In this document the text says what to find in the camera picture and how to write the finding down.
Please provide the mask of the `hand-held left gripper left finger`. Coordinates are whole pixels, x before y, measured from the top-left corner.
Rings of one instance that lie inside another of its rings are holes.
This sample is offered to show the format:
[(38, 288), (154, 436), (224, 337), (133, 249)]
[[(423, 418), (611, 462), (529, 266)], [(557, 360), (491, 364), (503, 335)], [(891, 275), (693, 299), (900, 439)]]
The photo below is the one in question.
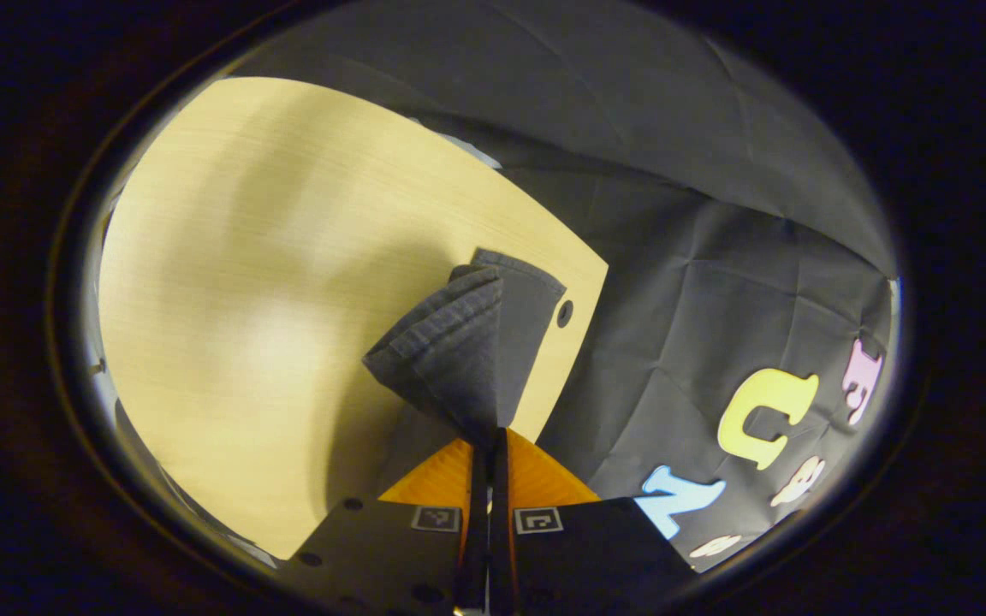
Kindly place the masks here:
[(314, 615), (458, 615), (485, 600), (486, 463), (460, 438), (341, 499), (277, 571)]

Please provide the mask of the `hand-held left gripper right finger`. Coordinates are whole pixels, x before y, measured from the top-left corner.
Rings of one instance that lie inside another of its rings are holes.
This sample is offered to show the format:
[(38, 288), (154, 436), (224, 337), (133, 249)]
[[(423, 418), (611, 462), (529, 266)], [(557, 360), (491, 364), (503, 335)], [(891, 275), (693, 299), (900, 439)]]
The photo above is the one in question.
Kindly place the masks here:
[(513, 430), (492, 464), (496, 615), (662, 615), (695, 578), (633, 499), (598, 498)]

